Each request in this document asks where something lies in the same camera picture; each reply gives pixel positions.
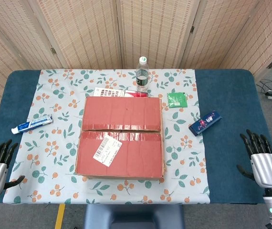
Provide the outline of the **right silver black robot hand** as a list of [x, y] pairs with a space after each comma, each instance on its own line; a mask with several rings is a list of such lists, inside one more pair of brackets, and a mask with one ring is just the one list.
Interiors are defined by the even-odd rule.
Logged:
[[272, 189], [272, 149], [266, 136], [258, 135], [247, 129], [248, 135], [240, 134], [251, 163], [252, 171], [246, 171], [241, 165], [237, 170], [246, 178], [264, 189]]

